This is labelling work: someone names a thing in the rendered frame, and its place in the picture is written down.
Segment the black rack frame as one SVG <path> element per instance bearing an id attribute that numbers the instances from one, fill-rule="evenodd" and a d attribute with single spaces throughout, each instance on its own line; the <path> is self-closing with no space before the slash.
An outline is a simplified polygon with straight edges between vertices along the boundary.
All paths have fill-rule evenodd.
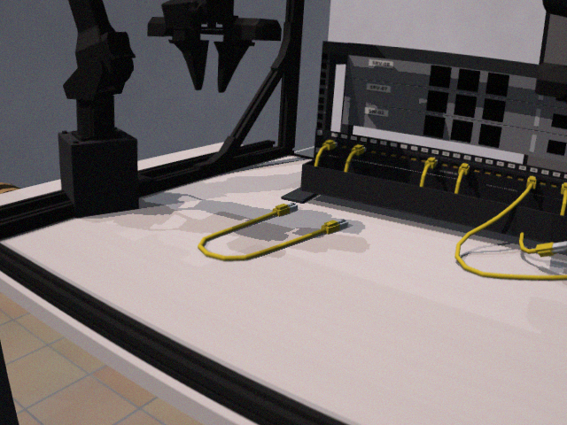
<path id="1" fill-rule="evenodd" d="M 331 131 L 336 65 L 346 65 L 340 132 Z M 364 145 L 367 152 L 352 157 L 348 173 L 416 186 L 420 186 L 425 164 L 418 162 L 419 157 L 449 162 L 449 166 L 466 163 L 471 168 L 462 176 L 458 194 L 508 205 L 526 190 L 527 176 L 533 176 L 538 178 L 535 189 L 518 206 L 560 215 L 563 194 L 549 183 L 560 183 L 561 188 L 567 182 L 565 172 L 353 135 L 353 126 L 374 128 L 567 162 L 566 95 L 534 93 L 539 66 L 441 51 L 322 41 L 314 159 L 325 141 L 334 140 L 338 147 L 322 152 L 324 168 L 345 171 L 349 145 Z M 340 143 L 347 144 L 347 149 L 339 148 Z M 377 154 L 368 153 L 369 148 Z M 378 150 L 387 155 L 378 155 Z M 388 157 L 388 151 L 397 153 L 397 158 Z M 416 156 L 417 161 L 398 158 L 399 153 Z M 472 167 L 482 168 L 481 174 L 471 172 Z M 483 168 L 502 172 L 503 178 L 483 174 Z M 514 174 L 514 180 L 504 178 L 505 172 Z M 516 181 L 517 175 L 526 177 L 525 182 Z M 548 185 L 539 185 L 539 180 Z"/>

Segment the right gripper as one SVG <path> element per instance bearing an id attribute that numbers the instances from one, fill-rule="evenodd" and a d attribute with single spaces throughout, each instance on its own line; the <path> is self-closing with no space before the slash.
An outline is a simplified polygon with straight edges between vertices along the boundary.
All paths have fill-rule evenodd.
<path id="1" fill-rule="evenodd" d="M 152 17 L 148 22 L 147 36 L 172 36 L 169 42 L 182 52 L 195 90 L 201 90 L 203 86 L 209 44 L 209 40 L 200 40 L 200 35 L 223 35 L 223 42 L 214 42 L 219 54 L 219 93 L 225 92 L 240 60 L 248 48 L 254 46 L 252 40 L 281 41 L 282 29 L 276 19 L 239 18 L 233 15 L 234 0 L 222 1 L 223 20 L 212 20 L 211 17 L 206 19 L 211 22 L 204 20 L 196 27 L 173 27 L 168 31 L 164 17 Z M 216 27 L 216 22 L 222 27 Z M 207 27 L 201 27 L 202 24 L 207 24 Z"/>

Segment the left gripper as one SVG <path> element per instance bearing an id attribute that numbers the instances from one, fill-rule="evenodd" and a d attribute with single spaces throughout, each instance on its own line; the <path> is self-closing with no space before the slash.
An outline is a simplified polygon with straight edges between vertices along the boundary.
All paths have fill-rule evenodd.
<path id="1" fill-rule="evenodd" d="M 538 68 L 535 93 L 557 98 L 566 95 L 567 104 L 567 66 L 543 62 Z"/>

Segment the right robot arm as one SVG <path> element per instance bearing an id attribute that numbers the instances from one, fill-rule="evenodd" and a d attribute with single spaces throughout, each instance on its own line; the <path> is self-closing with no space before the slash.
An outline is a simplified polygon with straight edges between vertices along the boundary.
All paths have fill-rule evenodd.
<path id="1" fill-rule="evenodd" d="M 78 68 L 63 85 L 67 99 L 78 99 L 77 131 L 72 135 L 81 142 L 122 138 L 114 130 L 114 95 L 122 93 L 124 82 L 134 71 L 132 58 L 136 55 L 130 48 L 128 33 L 113 29 L 103 0 L 68 2 L 78 31 Z M 223 20 L 220 2 L 169 0 L 161 4 L 166 27 L 195 27 L 211 17 Z"/>

